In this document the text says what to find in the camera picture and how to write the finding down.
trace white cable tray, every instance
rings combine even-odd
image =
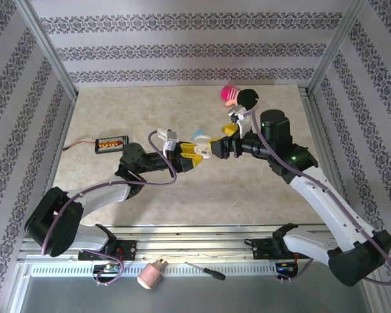
[[[198,263],[198,266],[207,267],[226,276],[270,276],[277,275],[274,263]],[[131,263],[124,265],[123,277],[136,277],[146,264]],[[88,264],[38,264],[33,265],[31,277],[86,277],[91,276],[92,267]],[[169,264],[162,274],[165,277],[208,276],[201,270],[186,264]]]

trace metal corner post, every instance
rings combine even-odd
[[[298,91],[301,95],[304,111],[306,112],[306,117],[310,126],[311,136],[313,137],[313,141],[315,142],[315,147],[319,156],[321,168],[323,169],[328,180],[336,188],[336,190],[342,196],[344,196],[338,171],[334,165],[334,160],[330,152],[326,134],[323,130],[323,125],[316,111],[316,104],[314,102],[314,99],[313,97],[309,97],[307,95],[305,88],[298,88]]]
[[[50,178],[48,179],[48,182],[46,183],[46,190],[49,190],[53,186],[53,182],[55,181],[55,176],[57,175],[58,165],[59,161],[61,159],[61,155],[63,153],[63,147],[66,140],[66,135],[68,135],[68,129],[70,128],[71,118],[74,114],[74,108],[76,106],[76,100],[72,100],[70,103],[70,107],[68,109],[68,113],[66,115],[66,119],[64,121],[63,130],[61,132],[61,137],[58,141],[57,151],[55,154],[55,160],[52,164],[52,169],[50,173]]]
[[[338,28],[336,28],[332,40],[328,44],[325,54],[323,54],[319,65],[317,65],[317,68],[314,71],[313,77],[311,77],[310,83],[307,86],[309,93],[314,94],[316,92],[321,80],[326,74],[330,64],[340,49],[340,46],[343,44],[343,41],[351,30],[365,3],[366,0],[352,0],[349,3]]]
[[[42,25],[42,22],[40,21],[40,18],[37,16],[34,8],[32,7],[32,4],[29,0],[14,0],[14,2],[23,16],[26,24],[35,35],[42,52],[50,62],[52,69],[64,86],[65,91],[68,93],[71,101],[75,101],[78,96],[78,90],[74,85],[74,82],[72,81],[70,74],[66,70],[63,62],[59,58],[57,50],[53,46],[44,26]]]

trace striped wall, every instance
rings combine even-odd
[[[391,233],[391,0],[365,4],[315,101],[347,201]]]
[[[32,0],[77,87],[307,86],[349,0]]]
[[[0,0],[0,312],[70,99],[11,0]]]

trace black screwdriver handle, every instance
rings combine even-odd
[[[226,279],[226,275],[221,274],[218,271],[213,271],[212,269],[204,269],[204,273],[209,274],[218,280],[225,280]]]

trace beige table surface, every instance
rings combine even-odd
[[[259,114],[281,109],[291,122],[294,141],[317,158],[296,85],[250,86],[260,98]],[[129,135],[131,142],[152,152],[148,133],[170,128],[182,141],[192,141],[201,128],[213,138],[228,124],[228,108],[220,86],[130,87],[82,89],[66,144]],[[162,142],[155,138],[157,146]],[[79,144],[61,157],[55,186],[85,187],[113,175],[121,153],[96,155],[93,144]],[[167,171],[146,173],[148,181],[170,180]],[[82,220],[83,224],[283,224],[321,223],[320,218],[290,186],[273,174],[266,161],[250,155],[227,160],[210,158],[169,187],[145,186],[134,198],[108,205]]]

